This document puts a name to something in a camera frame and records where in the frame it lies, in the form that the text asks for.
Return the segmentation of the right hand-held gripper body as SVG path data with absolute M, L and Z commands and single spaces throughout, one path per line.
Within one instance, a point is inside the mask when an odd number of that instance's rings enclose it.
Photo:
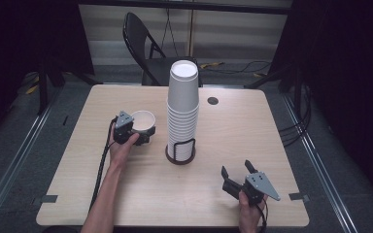
M 276 201 L 281 200 L 281 196 L 263 172 L 256 172 L 245 177 L 242 190 L 247 195 L 251 206 L 259 204 L 265 195 Z

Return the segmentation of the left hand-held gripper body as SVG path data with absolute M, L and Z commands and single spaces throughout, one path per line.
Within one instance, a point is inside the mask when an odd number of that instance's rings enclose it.
M 120 145 L 126 143 L 135 133 L 133 125 L 134 117 L 125 111 L 120 111 L 115 122 L 114 140 Z

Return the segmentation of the single white paper cup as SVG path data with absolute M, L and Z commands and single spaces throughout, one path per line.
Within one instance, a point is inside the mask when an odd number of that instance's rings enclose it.
M 149 111 L 137 111 L 132 115 L 132 130 L 140 134 L 153 135 L 155 133 L 155 116 Z

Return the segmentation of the black wire cup holder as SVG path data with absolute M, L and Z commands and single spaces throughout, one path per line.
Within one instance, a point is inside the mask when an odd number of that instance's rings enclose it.
M 165 148 L 167 159 L 177 165 L 188 164 L 195 156 L 195 142 L 194 138 L 183 142 L 169 142 Z

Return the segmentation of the stack of white paper cups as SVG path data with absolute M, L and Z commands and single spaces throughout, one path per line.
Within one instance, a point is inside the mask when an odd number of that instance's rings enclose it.
M 198 86 L 198 69 L 193 62 L 179 60 L 172 64 L 167 96 L 168 143 L 195 139 Z

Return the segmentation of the person's left hand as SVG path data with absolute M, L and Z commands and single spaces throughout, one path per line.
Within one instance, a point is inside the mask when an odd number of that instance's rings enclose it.
M 139 138 L 139 134 L 135 133 L 122 145 L 118 144 L 114 138 L 109 141 L 110 151 L 110 166 L 113 168 L 123 168 L 128 155 L 130 154 L 132 146 Z

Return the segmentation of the person's right hand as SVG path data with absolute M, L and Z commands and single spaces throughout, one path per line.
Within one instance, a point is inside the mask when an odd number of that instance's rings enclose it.
M 267 196 L 257 206 L 250 206 L 249 199 L 244 191 L 239 192 L 239 230 L 241 233 L 258 233 L 259 222 L 265 217 L 265 201 Z

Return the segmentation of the dark metal stand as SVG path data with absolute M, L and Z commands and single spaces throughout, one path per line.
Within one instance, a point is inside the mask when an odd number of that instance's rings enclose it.
M 38 114 L 41 115 L 49 105 L 48 82 L 54 87 L 63 87 L 65 85 L 64 72 L 70 72 L 78 79 L 89 85 L 99 84 L 98 81 L 90 78 L 88 75 L 79 70 L 77 65 L 67 62 L 65 59 L 49 55 L 42 58 L 38 63 L 38 85 L 40 106 Z
M 257 89 L 268 82 L 279 80 L 278 89 L 281 93 L 289 93 L 293 89 L 293 104 L 297 112 L 301 109 L 301 94 L 302 94 L 302 72 L 295 64 L 285 65 L 277 71 L 270 72 L 263 76 L 258 81 L 246 84 L 246 89 Z

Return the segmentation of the black folding chair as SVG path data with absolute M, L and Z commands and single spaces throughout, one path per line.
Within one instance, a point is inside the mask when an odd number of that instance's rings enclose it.
M 170 68 L 179 60 L 197 63 L 191 56 L 167 56 L 150 31 L 135 14 L 124 17 L 122 36 L 134 60 L 142 69 L 142 85 L 168 86 Z

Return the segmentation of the metal floor rail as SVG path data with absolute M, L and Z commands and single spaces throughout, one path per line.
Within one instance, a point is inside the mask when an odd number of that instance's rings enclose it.
M 283 96 L 283 100 L 287 107 L 290 118 L 295 125 L 302 145 L 309 156 L 309 159 L 321 182 L 322 188 L 334 213 L 338 218 L 338 221 L 344 233 L 358 233 L 350 212 L 346 207 L 345 202 L 342 200 L 336 186 L 334 185 L 332 178 L 329 176 L 329 173 L 322 162 L 322 158 L 312 138 L 310 137 L 306 126 L 301 122 L 301 119 L 295 113 L 295 108 L 292 100 L 286 94 Z
M 38 94 L 21 95 L 0 124 L 0 208 L 61 91 L 57 88 L 43 108 Z

